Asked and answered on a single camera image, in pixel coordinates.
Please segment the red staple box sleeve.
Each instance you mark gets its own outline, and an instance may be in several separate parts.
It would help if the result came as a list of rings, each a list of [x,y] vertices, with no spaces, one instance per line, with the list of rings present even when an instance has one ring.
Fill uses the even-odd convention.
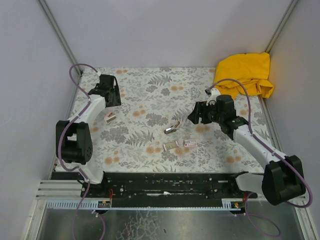
[[[198,143],[195,139],[186,139],[183,141],[183,145],[185,148],[193,148],[193,147],[197,147]]]

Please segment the metal stapler magazine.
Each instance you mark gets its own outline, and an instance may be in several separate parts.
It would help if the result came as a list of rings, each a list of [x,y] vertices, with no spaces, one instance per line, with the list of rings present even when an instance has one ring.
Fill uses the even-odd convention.
[[[180,121],[178,121],[176,124],[174,124],[174,125],[166,128],[166,129],[163,131],[164,134],[165,134],[165,135],[168,135],[168,134],[171,134],[171,133],[176,132],[177,129],[179,128],[180,124],[181,124]]]

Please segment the staple box tray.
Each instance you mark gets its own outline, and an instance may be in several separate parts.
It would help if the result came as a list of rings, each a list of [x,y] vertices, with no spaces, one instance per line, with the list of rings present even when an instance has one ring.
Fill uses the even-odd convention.
[[[169,151],[172,149],[176,149],[179,147],[179,143],[175,140],[175,141],[171,141],[171,142],[167,142],[163,144],[163,149],[165,151]]]

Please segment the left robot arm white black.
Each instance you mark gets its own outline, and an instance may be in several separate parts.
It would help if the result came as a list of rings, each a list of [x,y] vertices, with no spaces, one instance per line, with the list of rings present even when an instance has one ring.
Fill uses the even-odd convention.
[[[84,104],[81,110],[69,119],[57,122],[56,156],[65,171],[78,171],[85,182],[100,184],[104,172],[92,160],[94,147],[90,125],[104,109],[121,105],[116,77],[108,74],[100,75],[99,82],[86,96],[88,103]]]

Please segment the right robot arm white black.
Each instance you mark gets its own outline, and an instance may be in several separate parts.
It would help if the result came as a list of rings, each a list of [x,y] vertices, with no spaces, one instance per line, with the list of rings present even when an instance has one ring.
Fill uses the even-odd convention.
[[[274,206],[306,193],[301,160],[295,155],[287,156],[254,133],[250,123],[237,115],[230,95],[219,95],[210,102],[197,101],[187,118],[195,125],[217,123],[224,134],[261,165],[263,174],[235,175],[239,190],[263,195]]]

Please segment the floral patterned mat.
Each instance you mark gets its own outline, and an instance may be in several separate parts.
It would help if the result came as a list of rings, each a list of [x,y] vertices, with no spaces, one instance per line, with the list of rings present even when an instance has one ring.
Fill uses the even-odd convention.
[[[210,67],[99,68],[116,77],[121,105],[104,109],[90,125],[93,162],[105,172],[262,173],[257,160],[216,123],[193,124],[188,115],[205,101]],[[106,122],[112,112],[116,119]],[[180,121],[176,132],[164,130]],[[184,147],[196,140],[197,147]],[[177,141],[168,151],[163,144]]]

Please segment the yellow cloth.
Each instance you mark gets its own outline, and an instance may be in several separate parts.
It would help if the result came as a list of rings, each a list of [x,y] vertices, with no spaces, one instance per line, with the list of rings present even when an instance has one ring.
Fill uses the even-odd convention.
[[[270,74],[270,55],[263,53],[241,53],[231,55],[220,61],[215,69],[214,83],[221,94],[230,95],[233,99],[238,94],[269,98],[275,87],[269,81]]]

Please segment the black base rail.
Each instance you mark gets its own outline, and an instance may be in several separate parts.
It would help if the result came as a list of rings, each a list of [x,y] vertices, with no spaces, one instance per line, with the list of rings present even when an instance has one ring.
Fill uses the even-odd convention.
[[[230,199],[230,209],[240,209],[246,198],[256,198],[236,186],[233,173],[121,173],[103,175],[89,184],[86,200],[98,200],[98,209],[217,208]]]

